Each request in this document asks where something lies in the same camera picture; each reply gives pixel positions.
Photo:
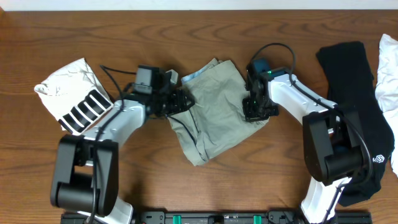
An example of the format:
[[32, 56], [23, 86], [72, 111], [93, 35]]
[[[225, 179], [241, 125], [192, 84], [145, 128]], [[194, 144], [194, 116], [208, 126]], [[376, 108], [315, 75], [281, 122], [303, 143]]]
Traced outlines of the khaki green shorts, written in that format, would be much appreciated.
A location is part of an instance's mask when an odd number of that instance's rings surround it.
[[193, 96], [195, 104], [168, 120], [185, 157], [194, 166], [237, 146], [268, 123], [245, 120], [243, 99], [249, 92], [230, 60], [213, 58], [181, 81], [182, 89]]

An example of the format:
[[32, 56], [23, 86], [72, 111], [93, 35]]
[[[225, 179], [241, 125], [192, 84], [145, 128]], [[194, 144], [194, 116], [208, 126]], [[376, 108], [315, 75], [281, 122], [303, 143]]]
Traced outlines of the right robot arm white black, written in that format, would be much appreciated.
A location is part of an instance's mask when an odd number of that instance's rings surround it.
[[249, 65], [246, 71], [246, 121], [277, 116], [283, 107], [302, 125], [305, 165], [312, 178], [300, 206], [300, 221], [336, 223], [335, 207], [344, 189], [362, 170], [372, 169], [358, 113], [322, 98], [287, 68]]

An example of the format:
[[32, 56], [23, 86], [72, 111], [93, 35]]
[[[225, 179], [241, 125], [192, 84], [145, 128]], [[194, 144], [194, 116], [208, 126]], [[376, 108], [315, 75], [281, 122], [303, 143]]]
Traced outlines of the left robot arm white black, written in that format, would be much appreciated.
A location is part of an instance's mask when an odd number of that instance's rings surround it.
[[123, 93], [97, 125], [61, 138], [50, 203], [86, 216], [88, 223], [131, 223], [133, 207], [118, 195], [119, 148], [149, 116], [171, 117], [194, 104], [184, 90]]

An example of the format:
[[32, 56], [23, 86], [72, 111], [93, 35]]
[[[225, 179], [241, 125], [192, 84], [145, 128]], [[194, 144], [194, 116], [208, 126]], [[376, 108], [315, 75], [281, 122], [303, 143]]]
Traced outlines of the white shirt with black stripes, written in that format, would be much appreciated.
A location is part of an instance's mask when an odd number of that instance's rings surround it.
[[73, 135], [80, 135], [113, 103], [84, 58], [53, 72], [34, 87], [43, 105]]

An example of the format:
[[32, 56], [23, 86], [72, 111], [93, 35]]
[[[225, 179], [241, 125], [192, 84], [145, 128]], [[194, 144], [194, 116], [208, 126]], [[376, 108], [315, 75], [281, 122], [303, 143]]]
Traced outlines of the black garment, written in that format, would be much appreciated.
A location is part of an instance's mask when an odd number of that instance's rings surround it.
[[364, 141], [370, 151], [373, 171], [370, 179], [344, 188], [338, 203], [343, 207], [369, 200], [381, 189], [386, 164], [394, 149], [394, 135], [375, 97], [374, 76], [360, 41], [322, 47], [316, 53], [328, 80], [328, 99], [358, 111]]

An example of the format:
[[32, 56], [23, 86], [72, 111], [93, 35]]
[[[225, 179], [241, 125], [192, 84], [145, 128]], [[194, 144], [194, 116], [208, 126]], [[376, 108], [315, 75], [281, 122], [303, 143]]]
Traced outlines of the white garment at right edge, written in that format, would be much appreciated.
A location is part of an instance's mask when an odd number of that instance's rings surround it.
[[375, 90], [378, 105], [394, 135], [390, 162], [397, 175], [397, 40], [383, 34], [379, 42], [379, 65]]

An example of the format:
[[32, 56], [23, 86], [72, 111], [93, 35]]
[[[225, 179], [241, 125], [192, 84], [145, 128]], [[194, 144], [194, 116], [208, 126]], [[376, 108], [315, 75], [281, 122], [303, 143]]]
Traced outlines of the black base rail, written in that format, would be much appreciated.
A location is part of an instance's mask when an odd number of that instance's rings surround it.
[[[86, 217], [77, 213], [64, 213], [62, 224], [82, 224]], [[271, 210], [266, 213], [133, 213], [133, 224], [293, 224], [309, 223], [304, 216], [293, 210]], [[336, 212], [326, 223], [332, 224], [372, 224], [369, 212]]]

